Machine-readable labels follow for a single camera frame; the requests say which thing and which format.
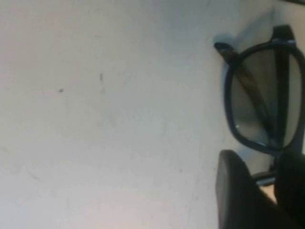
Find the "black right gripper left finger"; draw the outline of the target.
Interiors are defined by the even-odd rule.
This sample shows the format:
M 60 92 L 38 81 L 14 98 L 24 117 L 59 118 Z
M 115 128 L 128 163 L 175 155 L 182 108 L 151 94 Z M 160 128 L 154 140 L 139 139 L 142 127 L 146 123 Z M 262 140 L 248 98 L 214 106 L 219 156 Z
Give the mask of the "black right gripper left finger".
M 292 229 L 294 222 L 259 188 L 233 150 L 219 154 L 215 184 L 220 229 Z

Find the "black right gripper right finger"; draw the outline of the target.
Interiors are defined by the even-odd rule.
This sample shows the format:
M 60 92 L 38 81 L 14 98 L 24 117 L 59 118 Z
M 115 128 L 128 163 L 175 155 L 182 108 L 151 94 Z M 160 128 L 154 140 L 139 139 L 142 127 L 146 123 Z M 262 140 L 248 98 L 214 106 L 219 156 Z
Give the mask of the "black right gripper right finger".
M 279 229 L 305 227 L 305 156 L 284 149 L 277 161 L 274 194 L 280 209 Z

